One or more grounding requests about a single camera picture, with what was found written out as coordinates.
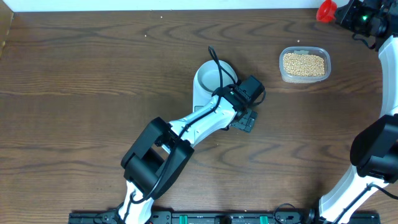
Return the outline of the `red plastic measuring scoop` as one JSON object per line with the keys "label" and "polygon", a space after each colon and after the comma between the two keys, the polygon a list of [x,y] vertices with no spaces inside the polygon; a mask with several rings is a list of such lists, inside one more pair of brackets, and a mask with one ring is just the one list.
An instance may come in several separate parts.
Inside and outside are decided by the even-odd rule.
{"label": "red plastic measuring scoop", "polygon": [[333,0],[325,0],[318,8],[316,20],[318,22],[328,23],[335,18],[337,5]]}

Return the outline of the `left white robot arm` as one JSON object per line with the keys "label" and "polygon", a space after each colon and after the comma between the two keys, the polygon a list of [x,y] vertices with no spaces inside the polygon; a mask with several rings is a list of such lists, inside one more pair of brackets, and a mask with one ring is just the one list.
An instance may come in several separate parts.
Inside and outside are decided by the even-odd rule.
{"label": "left white robot arm", "polygon": [[158,117],[141,132],[121,160],[127,194],[115,216],[117,223],[146,223],[155,200],[174,184],[194,147],[219,129],[251,113],[265,96],[254,76],[218,87],[211,100],[192,114],[170,122]]}

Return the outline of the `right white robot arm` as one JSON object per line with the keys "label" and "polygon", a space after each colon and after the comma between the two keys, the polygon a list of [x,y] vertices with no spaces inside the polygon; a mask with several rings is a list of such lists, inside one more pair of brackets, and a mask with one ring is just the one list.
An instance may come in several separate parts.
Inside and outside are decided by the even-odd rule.
{"label": "right white robot arm", "polygon": [[397,182],[397,1],[350,0],[338,7],[324,1],[316,19],[335,21],[378,53],[382,66],[382,107],[379,119],[360,132],[350,149],[351,165],[318,201],[313,223],[348,223],[372,194]]}

